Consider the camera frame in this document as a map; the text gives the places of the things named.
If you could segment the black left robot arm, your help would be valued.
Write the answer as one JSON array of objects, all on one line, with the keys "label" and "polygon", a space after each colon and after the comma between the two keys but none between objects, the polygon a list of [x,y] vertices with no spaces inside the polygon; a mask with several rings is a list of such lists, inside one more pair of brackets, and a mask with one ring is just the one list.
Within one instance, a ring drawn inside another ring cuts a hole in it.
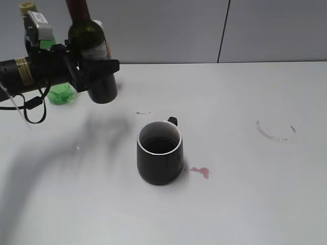
[{"label": "black left robot arm", "polygon": [[1,62],[1,101],[8,96],[70,83],[76,92],[87,91],[98,104],[113,101],[118,90],[113,74],[120,69],[118,60],[87,60],[75,56],[69,42],[55,44],[52,48],[31,49],[27,57]]}]

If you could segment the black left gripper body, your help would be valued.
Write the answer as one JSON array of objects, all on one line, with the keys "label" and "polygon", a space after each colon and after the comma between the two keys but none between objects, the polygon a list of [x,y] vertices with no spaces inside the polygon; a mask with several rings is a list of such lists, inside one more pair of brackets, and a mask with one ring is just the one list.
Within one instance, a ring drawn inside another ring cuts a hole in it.
[{"label": "black left gripper body", "polygon": [[69,46],[54,44],[42,49],[40,43],[33,45],[25,41],[32,84],[25,86],[25,92],[46,88],[51,85],[70,83],[77,92],[88,89],[87,62],[76,56]]}]

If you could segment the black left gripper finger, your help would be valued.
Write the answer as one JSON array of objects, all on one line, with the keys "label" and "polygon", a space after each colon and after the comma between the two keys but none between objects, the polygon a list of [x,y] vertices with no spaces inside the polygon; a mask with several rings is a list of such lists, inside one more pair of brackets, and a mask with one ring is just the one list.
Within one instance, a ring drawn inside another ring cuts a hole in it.
[{"label": "black left gripper finger", "polygon": [[86,77],[86,88],[90,89],[93,84],[105,76],[120,70],[119,60],[82,60],[82,72]]}]

